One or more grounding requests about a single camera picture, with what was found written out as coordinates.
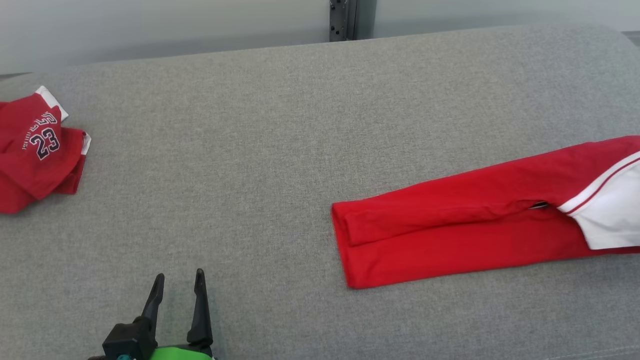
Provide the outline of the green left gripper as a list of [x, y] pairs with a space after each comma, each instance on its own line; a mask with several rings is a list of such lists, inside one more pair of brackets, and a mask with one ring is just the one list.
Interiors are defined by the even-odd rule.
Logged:
[[[158, 273], [141, 314], [149, 321], [157, 321], [158, 310], [163, 301], [164, 284], [164, 273]], [[196, 271], [194, 294], [195, 306], [190, 330], [187, 333], [188, 344], [158, 347], [151, 354], [150, 360], [215, 360], [211, 350], [213, 330], [210, 302], [205, 273], [201, 268]]]

